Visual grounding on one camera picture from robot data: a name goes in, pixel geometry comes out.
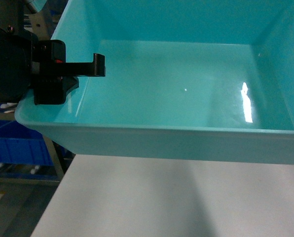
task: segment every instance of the plastic tray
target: plastic tray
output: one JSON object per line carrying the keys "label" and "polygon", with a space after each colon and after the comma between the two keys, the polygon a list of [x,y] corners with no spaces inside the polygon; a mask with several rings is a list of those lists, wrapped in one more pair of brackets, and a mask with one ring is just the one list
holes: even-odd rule
{"label": "plastic tray", "polygon": [[16,119],[74,153],[294,164],[294,0],[70,0],[53,38],[107,76]]}

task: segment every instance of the floor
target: floor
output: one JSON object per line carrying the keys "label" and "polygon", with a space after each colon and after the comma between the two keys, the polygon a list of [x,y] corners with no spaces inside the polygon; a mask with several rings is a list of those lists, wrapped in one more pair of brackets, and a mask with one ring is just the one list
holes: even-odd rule
{"label": "floor", "polygon": [[29,237],[56,186],[0,183],[0,237]]}

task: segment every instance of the black bracket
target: black bracket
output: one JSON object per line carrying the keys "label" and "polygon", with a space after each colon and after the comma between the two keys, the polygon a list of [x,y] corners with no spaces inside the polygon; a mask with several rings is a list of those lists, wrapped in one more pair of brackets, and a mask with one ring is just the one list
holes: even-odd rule
{"label": "black bracket", "polygon": [[77,77],[105,77],[105,56],[95,53],[91,63],[66,63],[66,46],[60,40],[39,41],[33,47],[34,103],[63,104],[79,87]]}

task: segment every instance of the white table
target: white table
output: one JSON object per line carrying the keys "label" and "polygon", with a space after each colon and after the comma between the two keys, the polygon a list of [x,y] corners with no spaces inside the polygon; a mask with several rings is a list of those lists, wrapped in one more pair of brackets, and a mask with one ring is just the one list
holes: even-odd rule
{"label": "white table", "polygon": [[33,237],[294,237],[294,166],[77,155]]}

